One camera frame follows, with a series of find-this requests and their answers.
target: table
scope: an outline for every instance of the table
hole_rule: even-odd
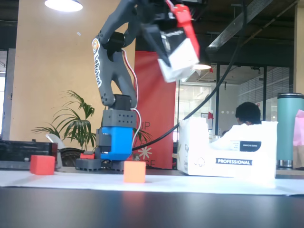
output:
[[[5,228],[293,228],[304,198],[0,188]]]
[[[74,167],[61,167],[59,172],[69,172],[69,173],[88,173],[87,171],[76,170]],[[120,171],[113,170],[101,170],[94,171],[90,173],[96,174],[122,174]],[[172,175],[172,176],[187,176],[187,174],[178,170],[149,170],[146,171],[147,175]],[[292,169],[277,169],[276,176],[277,179],[304,179],[304,171],[292,170]]]

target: green thermos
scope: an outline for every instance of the green thermos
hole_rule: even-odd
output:
[[[277,97],[277,166],[292,168],[295,116],[304,110],[304,95],[298,93],[279,94]]]

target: label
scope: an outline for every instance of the label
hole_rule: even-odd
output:
[[[261,142],[241,141],[239,150],[241,152],[256,152],[261,148]]]
[[[230,149],[232,151],[239,151],[240,148],[240,141],[231,141],[230,142]]]
[[[98,41],[98,39],[93,39],[92,42],[92,48],[93,48],[93,52],[94,52],[94,63],[95,63],[95,67],[94,67],[94,72],[95,72],[95,77],[96,77],[96,81],[97,81],[97,86],[98,88],[101,86],[101,78],[100,78],[100,61],[99,61],[99,48],[100,48],[100,43]]]
[[[252,165],[252,160],[244,159],[226,159],[226,158],[216,158],[216,164],[226,164],[226,165]]]

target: person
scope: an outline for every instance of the person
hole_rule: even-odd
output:
[[[236,119],[239,125],[261,124],[261,111],[258,106],[252,102],[245,102],[237,107]]]
[[[245,102],[237,107],[236,119],[238,125],[233,126],[230,131],[224,131],[222,137],[215,142],[210,143],[210,147],[215,150],[231,150],[231,141],[235,141],[239,136],[244,136],[244,133],[248,134],[248,127],[246,125],[258,125],[261,122],[261,111],[258,106],[252,102]]]

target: wooden block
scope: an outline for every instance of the wooden block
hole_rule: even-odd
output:
[[[123,174],[123,181],[126,183],[145,183],[146,162],[125,161]]]
[[[29,171],[36,175],[53,175],[55,171],[55,157],[31,155]]]

